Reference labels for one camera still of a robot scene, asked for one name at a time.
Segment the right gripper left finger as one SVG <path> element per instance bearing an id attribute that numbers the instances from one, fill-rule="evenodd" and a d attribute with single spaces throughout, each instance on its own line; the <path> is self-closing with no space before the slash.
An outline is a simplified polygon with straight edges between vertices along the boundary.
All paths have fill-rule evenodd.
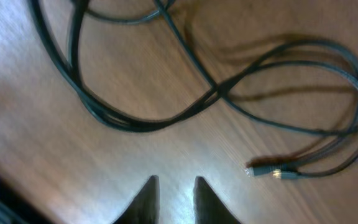
<path id="1" fill-rule="evenodd" d="M 113 224 L 157 224 L 159 199 L 159 179 L 157 175 L 151 175 Z"/>

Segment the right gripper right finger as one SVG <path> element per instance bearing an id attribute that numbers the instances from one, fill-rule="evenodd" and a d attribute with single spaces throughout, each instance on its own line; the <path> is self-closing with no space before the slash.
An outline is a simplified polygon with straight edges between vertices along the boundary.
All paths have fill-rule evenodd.
<path id="1" fill-rule="evenodd" d="M 193 190 L 196 224 L 241 223 L 225 206 L 205 178 L 197 176 Z"/>

